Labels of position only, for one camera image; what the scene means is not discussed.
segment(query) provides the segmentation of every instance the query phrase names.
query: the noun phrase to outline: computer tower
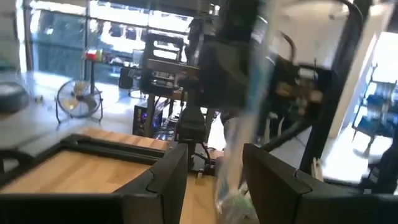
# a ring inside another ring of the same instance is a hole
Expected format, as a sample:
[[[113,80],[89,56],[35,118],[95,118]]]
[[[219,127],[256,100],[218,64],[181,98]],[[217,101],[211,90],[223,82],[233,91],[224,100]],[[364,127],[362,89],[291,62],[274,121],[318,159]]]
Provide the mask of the computer tower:
[[[154,119],[152,122],[152,132],[151,137],[159,131],[162,126],[163,120],[163,110],[170,103],[168,99],[160,99],[155,106]],[[147,119],[147,102],[142,102],[134,106],[134,118],[132,121],[132,134],[138,136],[144,136],[145,121]]]

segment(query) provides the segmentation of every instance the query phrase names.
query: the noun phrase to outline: fan grille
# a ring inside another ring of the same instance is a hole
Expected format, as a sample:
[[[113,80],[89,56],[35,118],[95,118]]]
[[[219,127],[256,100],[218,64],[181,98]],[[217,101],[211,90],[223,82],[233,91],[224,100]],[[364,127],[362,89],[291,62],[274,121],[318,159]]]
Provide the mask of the fan grille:
[[[57,94],[58,105],[72,118],[87,118],[95,113],[101,104],[101,93],[84,80],[71,80],[61,86]]]

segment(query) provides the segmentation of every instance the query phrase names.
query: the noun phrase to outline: floor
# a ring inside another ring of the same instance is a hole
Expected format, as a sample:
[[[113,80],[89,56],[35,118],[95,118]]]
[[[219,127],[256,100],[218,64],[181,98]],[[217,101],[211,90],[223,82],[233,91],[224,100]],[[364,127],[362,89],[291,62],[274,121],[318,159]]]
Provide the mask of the floor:
[[[126,90],[117,86],[97,83],[97,88],[103,92],[104,118],[98,123],[91,119],[71,119],[58,125],[55,117],[54,96],[61,85],[69,79],[46,73],[26,73],[17,79],[14,73],[2,74],[2,80],[17,80],[23,83],[32,96],[42,95],[43,103],[32,103],[24,110],[0,120],[0,148],[19,146],[32,155],[42,152],[65,136],[81,131],[85,127],[102,128],[118,133],[131,133],[134,105],[143,99],[131,98]],[[285,143],[272,152],[275,156],[298,167],[305,149],[305,143],[310,129]],[[322,155],[323,175],[328,178],[344,181],[359,182],[361,175],[366,171],[367,159],[360,153],[364,151],[369,139],[357,134],[351,142],[353,130],[347,128],[338,139],[329,139]],[[371,155],[382,154],[391,143],[391,140],[377,138],[372,146]],[[209,146],[217,149],[224,148],[223,127],[217,119],[212,127]],[[15,166],[8,162],[6,168]]]

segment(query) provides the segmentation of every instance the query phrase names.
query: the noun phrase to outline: wooden table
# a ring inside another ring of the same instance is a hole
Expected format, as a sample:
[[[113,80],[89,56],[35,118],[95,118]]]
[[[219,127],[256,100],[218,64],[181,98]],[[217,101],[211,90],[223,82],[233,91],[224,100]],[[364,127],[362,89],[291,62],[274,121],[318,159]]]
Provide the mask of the wooden table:
[[[83,134],[107,141],[166,150],[166,141],[120,134],[101,129],[86,129]],[[222,156],[211,151],[212,158]],[[62,151],[14,182],[0,193],[111,193],[147,170],[150,166],[116,159]],[[181,214],[181,224],[216,223],[215,184],[212,176],[189,175]]]

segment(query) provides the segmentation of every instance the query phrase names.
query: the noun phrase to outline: floor fan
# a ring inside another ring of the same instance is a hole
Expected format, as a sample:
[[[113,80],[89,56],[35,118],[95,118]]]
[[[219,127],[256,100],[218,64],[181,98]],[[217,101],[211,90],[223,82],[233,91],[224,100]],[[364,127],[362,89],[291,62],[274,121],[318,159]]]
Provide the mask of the floor fan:
[[[84,80],[71,80],[61,86],[55,99],[58,123],[62,120],[58,116],[58,107],[65,112],[68,118],[90,118],[98,109],[103,117],[101,91]]]

